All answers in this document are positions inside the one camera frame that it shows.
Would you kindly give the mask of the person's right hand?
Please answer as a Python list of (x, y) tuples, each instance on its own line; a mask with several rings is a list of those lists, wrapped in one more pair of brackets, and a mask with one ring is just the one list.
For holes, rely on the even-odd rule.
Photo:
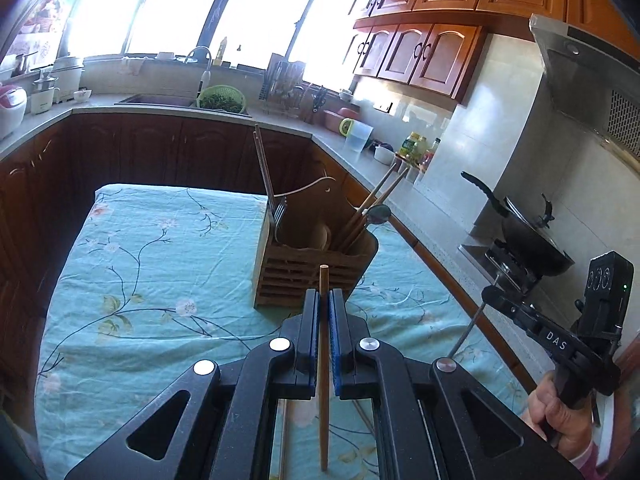
[(568, 460), (577, 460), (592, 449), (592, 416), (590, 404), (568, 408), (556, 394), (554, 373), (544, 374), (536, 389), (528, 396), (522, 419), (543, 439), (541, 424), (548, 422), (559, 437), (556, 450)]

